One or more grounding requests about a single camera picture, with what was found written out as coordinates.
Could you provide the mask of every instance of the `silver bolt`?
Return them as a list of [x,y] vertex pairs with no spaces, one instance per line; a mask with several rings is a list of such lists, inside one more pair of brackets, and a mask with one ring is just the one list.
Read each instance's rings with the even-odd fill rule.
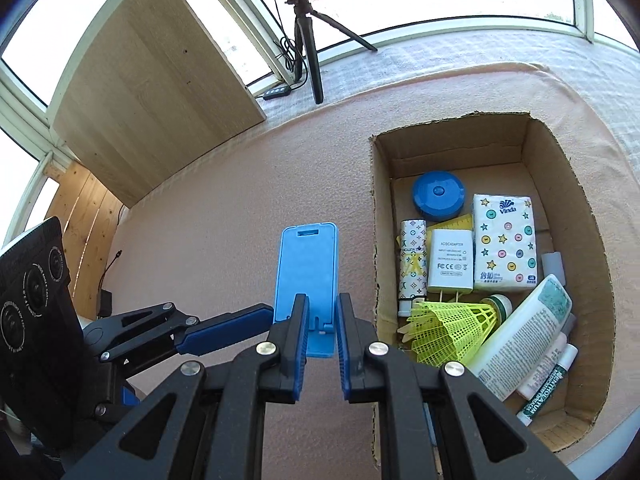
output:
[[458,361],[449,361],[444,365],[444,371],[450,376],[460,377],[460,375],[465,373],[465,366]]
[[255,351],[260,355],[275,354],[276,345],[274,345],[271,341],[264,341],[262,343],[258,343],[258,346],[255,347]]
[[373,355],[386,355],[386,353],[389,352],[389,347],[383,342],[376,341],[369,345],[369,352]]
[[187,361],[182,363],[180,371],[183,375],[196,375],[200,371],[200,363],[197,361]]

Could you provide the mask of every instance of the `vinda logo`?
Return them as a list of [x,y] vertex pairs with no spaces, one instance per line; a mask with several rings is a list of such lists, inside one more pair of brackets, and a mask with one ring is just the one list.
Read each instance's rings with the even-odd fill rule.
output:
[[513,200],[500,200],[500,213],[515,213]]

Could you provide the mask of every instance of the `gray cap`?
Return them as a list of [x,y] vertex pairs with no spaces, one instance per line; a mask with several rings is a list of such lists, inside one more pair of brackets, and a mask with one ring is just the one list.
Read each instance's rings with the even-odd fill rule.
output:
[[569,334],[571,333],[571,330],[574,329],[574,326],[575,326],[575,316],[569,313],[569,316],[566,318],[566,321],[564,322],[564,325],[562,326],[562,330],[560,332],[562,332],[565,336],[569,337]]

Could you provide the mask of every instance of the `white power adapter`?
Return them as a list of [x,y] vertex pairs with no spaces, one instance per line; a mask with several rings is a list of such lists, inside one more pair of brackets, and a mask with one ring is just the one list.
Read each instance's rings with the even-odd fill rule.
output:
[[434,229],[431,233],[429,292],[471,292],[474,289],[472,231]]

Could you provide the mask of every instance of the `yellow shuttlecock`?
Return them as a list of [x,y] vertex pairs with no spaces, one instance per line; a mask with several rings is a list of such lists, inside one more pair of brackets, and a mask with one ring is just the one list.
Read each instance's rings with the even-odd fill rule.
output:
[[511,302],[498,294],[483,303],[415,303],[407,320],[411,349],[419,363],[439,367],[448,361],[466,365],[487,337],[511,314]]

